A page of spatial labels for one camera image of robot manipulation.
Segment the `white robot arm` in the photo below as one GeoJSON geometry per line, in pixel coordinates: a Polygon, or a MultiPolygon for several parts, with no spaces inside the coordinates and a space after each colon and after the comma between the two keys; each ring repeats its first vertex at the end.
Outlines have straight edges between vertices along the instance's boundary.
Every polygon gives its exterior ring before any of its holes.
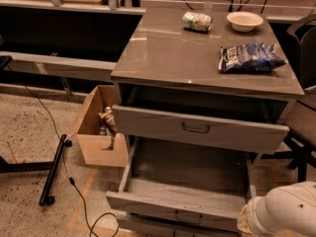
{"type": "Polygon", "coordinates": [[[272,237],[285,229],[316,237],[316,183],[277,187],[251,198],[239,213],[237,228],[253,237],[272,237]]]}

